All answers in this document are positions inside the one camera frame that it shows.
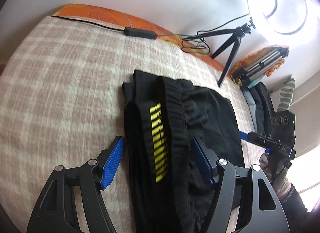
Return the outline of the black pants with yellow stripes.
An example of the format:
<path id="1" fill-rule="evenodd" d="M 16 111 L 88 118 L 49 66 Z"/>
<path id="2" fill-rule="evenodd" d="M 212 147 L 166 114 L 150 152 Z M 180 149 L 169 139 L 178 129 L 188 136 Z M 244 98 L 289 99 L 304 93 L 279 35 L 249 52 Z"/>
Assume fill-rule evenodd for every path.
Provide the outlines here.
<path id="1" fill-rule="evenodd" d="M 201 178 L 191 139 L 200 137 L 235 166 L 245 164 L 230 100 L 191 81 L 139 70 L 123 93 L 137 232 L 199 232 L 214 191 Z"/>

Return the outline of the stack of folded dark clothes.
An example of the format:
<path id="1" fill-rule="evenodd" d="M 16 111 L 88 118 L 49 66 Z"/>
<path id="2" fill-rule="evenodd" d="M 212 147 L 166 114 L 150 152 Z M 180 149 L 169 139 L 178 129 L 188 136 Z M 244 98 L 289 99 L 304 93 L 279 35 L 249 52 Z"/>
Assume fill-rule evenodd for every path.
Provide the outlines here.
<path id="1" fill-rule="evenodd" d="M 254 131 L 265 137 L 271 134 L 271 119 L 274 114 L 274 107 L 268 89 L 264 83 L 259 82 L 251 89 L 242 87 L 241 91 L 249 106 Z"/>

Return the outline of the folded silver tripod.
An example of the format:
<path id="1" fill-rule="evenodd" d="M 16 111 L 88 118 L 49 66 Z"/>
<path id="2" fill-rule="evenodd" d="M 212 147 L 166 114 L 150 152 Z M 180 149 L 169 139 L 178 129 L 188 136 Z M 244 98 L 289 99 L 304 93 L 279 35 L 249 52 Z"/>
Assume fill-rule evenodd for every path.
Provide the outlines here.
<path id="1" fill-rule="evenodd" d="M 289 55 L 287 46 L 269 46 L 240 60 L 230 74 L 235 84 L 251 88 L 258 78 L 270 76 Z"/>

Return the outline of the green striped white pillow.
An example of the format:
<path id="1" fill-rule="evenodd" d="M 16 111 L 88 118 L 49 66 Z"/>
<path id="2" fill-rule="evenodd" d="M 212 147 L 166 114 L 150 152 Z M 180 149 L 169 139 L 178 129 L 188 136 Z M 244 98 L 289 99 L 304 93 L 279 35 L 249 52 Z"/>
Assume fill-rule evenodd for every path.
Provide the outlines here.
<path id="1" fill-rule="evenodd" d="M 294 94 L 295 79 L 289 78 L 279 89 L 279 104 L 277 106 L 277 112 L 290 110 Z"/>

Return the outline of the beige plaid bed cover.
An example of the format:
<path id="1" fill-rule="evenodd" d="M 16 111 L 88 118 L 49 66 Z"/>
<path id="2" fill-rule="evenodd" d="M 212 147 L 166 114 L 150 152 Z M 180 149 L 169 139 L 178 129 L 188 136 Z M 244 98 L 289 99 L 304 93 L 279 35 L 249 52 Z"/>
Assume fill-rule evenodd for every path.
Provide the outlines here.
<path id="1" fill-rule="evenodd" d="M 178 46 L 46 17 L 1 75 L 1 205 L 18 230 L 57 165 L 80 166 L 124 134 L 121 87 L 134 70 L 216 90 L 239 129 L 253 130 L 240 88 L 218 87 L 220 72 Z"/>

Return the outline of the small black tripod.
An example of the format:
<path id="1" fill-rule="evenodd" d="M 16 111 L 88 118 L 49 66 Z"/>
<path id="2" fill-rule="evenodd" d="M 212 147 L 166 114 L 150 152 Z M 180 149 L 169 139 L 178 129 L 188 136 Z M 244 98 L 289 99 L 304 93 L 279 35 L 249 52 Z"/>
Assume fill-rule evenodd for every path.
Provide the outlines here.
<path id="1" fill-rule="evenodd" d="M 197 34 L 200 38 L 208 38 L 208 37 L 215 37 L 218 35 L 226 35 L 230 34 L 231 36 L 215 51 L 212 53 L 211 58 L 215 59 L 218 55 L 220 55 L 224 50 L 229 48 L 231 45 L 233 46 L 231 49 L 231 52 L 229 54 L 229 57 L 227 59 L 227 62 L 222 70 L 222 74 L 217 81 L 218 87 L 221 87 L 223 82 L 225 81 L 225 78 L 227 77 L 227 74 L 232 66 L 232 63 L 235 59 L 236 54 L 238 53 L 238 50 L 240 48 L 241 40 L 242 38 L 247 35 L 251 34 L 252 29 L 256 29 L 255 24 L 253 23 L 252 17 L 249 19 L 248 24 L 244 24 L 242 26 L 239 26 L 237 28 L 227 28 L 227 29 L 221 29 L 221 30 L 214 30 L 205 32 L 204 34 Z"/>

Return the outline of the orange floral bed sheet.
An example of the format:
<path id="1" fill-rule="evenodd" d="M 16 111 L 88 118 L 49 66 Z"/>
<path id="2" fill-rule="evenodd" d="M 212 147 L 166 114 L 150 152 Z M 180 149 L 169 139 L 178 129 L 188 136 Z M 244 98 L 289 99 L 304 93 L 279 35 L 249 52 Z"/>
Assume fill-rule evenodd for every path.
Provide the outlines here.
<path id="1" fill-rule="evenodd" d="M 154 31 L 155 33 L 161 35 L 160 40 L 169 42 L 177 47 L 181 47 L 182 38 L 179 38 L 177 36 L 166 36 L 166 34 L 170 33 L 170 31 L 168 31 L 167 29 L 164 29 L 147 20 L 137 18 L 120 11 L 92 5 L 69 3 L 60 8 L 57 12 L 54 13 L 54 15 L 97 21 L 99 24 L 105 22 L 114 27 L 132 27 L 144 29 L 147 31 Z"/>

